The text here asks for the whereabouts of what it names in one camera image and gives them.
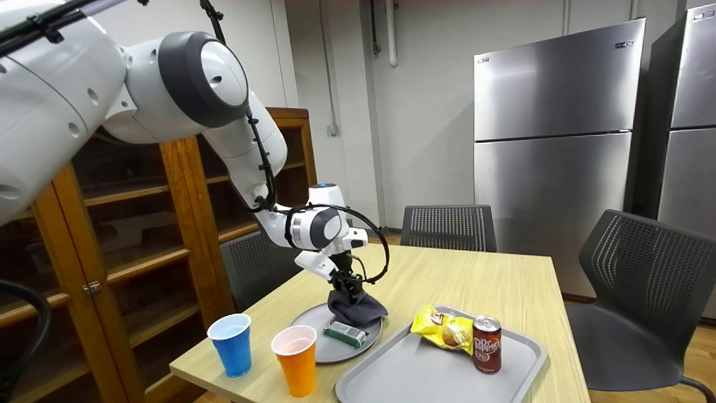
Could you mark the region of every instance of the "soda can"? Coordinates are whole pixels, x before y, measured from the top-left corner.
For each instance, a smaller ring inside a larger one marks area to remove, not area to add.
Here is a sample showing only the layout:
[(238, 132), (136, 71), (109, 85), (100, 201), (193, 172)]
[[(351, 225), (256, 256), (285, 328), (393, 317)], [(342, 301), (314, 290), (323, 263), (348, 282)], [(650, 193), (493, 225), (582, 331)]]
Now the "soda can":
[(502, 368), (502, 326), (491, 316), (473, 320), (473, 363), (484, 374), (495, 374)]

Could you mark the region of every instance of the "chair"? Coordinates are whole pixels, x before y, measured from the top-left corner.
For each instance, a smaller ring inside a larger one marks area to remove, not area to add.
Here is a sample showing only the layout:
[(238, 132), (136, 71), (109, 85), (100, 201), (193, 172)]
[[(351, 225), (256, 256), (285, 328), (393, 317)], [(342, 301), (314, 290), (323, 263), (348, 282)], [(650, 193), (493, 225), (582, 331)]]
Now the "chair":
[(497, 252), (490, 206), (407, 206), (400, 244)]
[(632, 391), (678, 383), (684, 355), (716, 283), (716, 242), (606, 210), (579, 253), (596, 302), (568, 305), (587, 387)]
[(224, 242), (221, 254), (238, 312), (301, 271), (294, 263), (300, 252), (275, 245), (260, 231)]

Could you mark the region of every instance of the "rectangular tray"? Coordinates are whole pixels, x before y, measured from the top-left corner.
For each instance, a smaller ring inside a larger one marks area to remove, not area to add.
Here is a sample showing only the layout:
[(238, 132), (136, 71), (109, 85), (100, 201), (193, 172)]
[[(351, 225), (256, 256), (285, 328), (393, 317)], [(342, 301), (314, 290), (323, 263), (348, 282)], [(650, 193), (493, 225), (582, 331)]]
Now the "rectangular tray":
[[(450, 306), (435, 309), (475, 317)], [(521, 402), (547, 353), (533, 339), (506, 328), (502, 346), (502, 369), (487, 375), (464, 351), (443, 350), (410, 333), (409, 323), (345, 371), (336, 383), (336, 395), (343, 403)]]

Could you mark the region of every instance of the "round tray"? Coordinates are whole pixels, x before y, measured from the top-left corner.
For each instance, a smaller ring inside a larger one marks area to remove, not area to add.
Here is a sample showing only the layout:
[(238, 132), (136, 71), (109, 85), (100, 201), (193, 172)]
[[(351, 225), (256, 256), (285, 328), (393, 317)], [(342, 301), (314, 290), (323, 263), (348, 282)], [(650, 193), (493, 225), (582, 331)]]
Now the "round tray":
[(328, 326), (328, 323), (335, 317), (336, 316), (328, 309), (328, 304), (323, 303), (306, 310), (301, 315), (298, 315), (291, 323), (291, 326), (308, 325), (316, 329), (318, 333), (318, 338), (316, 339), (316, 363), (328, 364), (358, 356), (375, 343), (380, 332), (383, 330), (382, 319), (376, 319), (367, 326), (357, 326), (360, 330), (368, 333), (368, 337), (365, 343), (356, 349), (350, 344), (323, 334), (323, 329)]

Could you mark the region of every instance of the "wall outlet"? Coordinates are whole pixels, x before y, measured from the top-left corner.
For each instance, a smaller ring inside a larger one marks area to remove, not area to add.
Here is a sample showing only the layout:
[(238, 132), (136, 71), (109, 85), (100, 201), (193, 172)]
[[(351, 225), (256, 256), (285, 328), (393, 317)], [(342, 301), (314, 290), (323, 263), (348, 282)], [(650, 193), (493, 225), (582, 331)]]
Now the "wall outlet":
[(338, 125), (328, 125), (326, 126), (326, 133), (328, 133), (331, 137), (336, 137), (339, 134)]

